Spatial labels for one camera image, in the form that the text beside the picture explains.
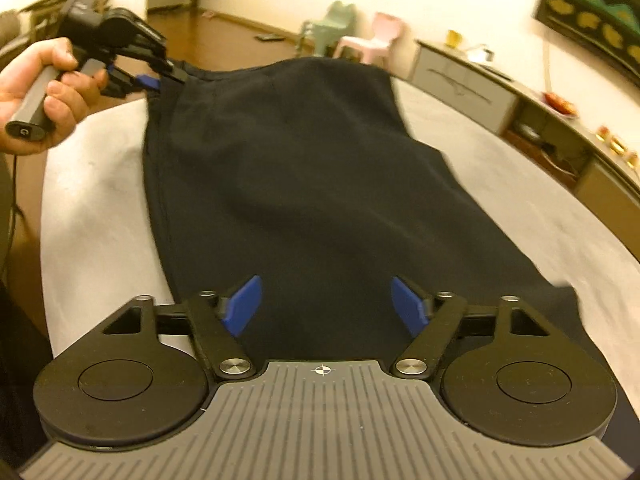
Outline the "person's left hand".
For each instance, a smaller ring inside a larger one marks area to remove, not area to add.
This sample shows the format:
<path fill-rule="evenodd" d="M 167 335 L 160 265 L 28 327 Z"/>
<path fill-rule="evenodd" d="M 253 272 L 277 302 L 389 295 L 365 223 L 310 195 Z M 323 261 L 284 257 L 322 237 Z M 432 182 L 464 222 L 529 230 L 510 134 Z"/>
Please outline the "person's left hand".
<path fill-rule="evenodd" d="M 1 72 L 1 123 L 5 125 L 21 106 L 24 96 L 42 70 L 53 66 L 62 78 L 48 83 L 42 99 L 44 114 L 54 125 L 52 132 L 36 141 L 14 138 L 1 130 L 1 151 L 9 155 L 35 155 L 64 142 L 99 101 L 108 84 L 106 70 L 92 76 L 76 70 L 78 62 L 66 38 L 42 40 L 31 44 Z"/>

